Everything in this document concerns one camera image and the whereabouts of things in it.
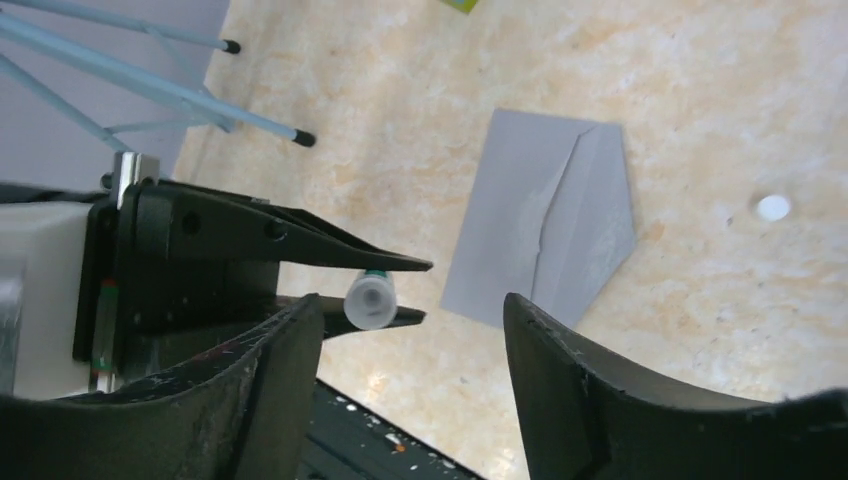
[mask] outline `screw hole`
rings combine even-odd
[[[286,238],[286,227],[282,222],[271,220],[265,224],[265,236],[277,241]]]
[[[183,216],[183,233],[195,235],[200,231],[200,215],[188,212]]]
[[[103,190],[112,190],[112,174],[104,173],[102,177],[100,177],[100,187]]]

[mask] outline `white paper dot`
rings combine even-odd
[[[769,195],[757,203],[757,215],[767,222],[776,222],[789,215],[792,205],[782,195]]]

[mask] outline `small plastic bottle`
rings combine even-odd
[[[392,274],[365,270],[359,274],[344,301],[345,315],[360,330],[377,330],[392,323],[397,295]]]

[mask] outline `black rubber foot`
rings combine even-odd
[[[236,55],[241,51],[241,45],[237,41],[235,41],[235,40],[224,40],[224,41],[227,42],[227,48],[224,49],[225,52]]]
[[[295,135],[294,140],[292,140],[294,143],[303,145],[304,147],[311,147],[315,145],[315,142],[317,141],[315,139],[315,135],[312,135],[309,132],[304,132],[303,130],[295,131],[297,132],[297,135]]]

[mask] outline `white wall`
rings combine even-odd
[[[76,3],[216,37],[229,0],[76,0]],[[149,35],[7,5],[2,1],[0,8],[167,79],[191,84]],[[203,78],[212,49],[180,42],[172,44],[188,59],[197,78]],[[102,126],[172,119],[178,115],[9,40],[0,38],[0,53]],[[119,138],[136,151],[160,157],[163,171],[171,172],[184,136],[184,129],[164,129],[121,134]],[[0,73],[0,181],[89,190],[97,188],[100,175],[109,170],[111,164],[109,147]]]

